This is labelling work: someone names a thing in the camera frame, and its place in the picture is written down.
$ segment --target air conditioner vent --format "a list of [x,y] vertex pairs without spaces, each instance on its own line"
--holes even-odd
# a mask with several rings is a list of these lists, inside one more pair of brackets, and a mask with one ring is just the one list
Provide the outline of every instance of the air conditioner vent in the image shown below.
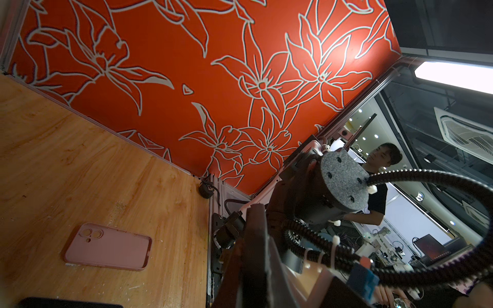
[[482,148],[484,151],[488,152],[490,155],[493,155],[493,139],[488,136],[478,136],[469,139],[473,144]]
[[493,164],[493,129],[435,107],[445,142]]

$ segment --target wooden wall panel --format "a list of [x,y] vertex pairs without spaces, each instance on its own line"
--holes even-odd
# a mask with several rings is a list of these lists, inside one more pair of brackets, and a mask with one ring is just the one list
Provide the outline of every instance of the wooden wall panel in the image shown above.
[[[0,77],[0,261],[8,303],[28,296],[203,307],[208,202],[198,179]],[[153,239],[141,272],[69,266],[93,222]]]

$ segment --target hand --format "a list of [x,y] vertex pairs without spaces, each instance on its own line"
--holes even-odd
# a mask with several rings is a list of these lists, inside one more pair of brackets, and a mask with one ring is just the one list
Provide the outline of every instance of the hand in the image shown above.
[[399,298],[408,299],[404,291],[401,289],[393,289],[389,287],[383,287],[378,285],[375,287],[374,295],[377,303],[381,305],[388,305],[393,307],[394,305],[394,294],[398,295]]

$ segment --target black hair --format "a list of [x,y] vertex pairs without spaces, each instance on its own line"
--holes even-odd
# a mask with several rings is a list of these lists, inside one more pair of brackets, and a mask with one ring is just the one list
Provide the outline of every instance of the black hair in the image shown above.
[[395,144],[387,142],[381,144],[380,146],[385,146],[389,148],[390,152],[388,154],[390,156],[390,165],[398,164],[402,160],[402,153]]

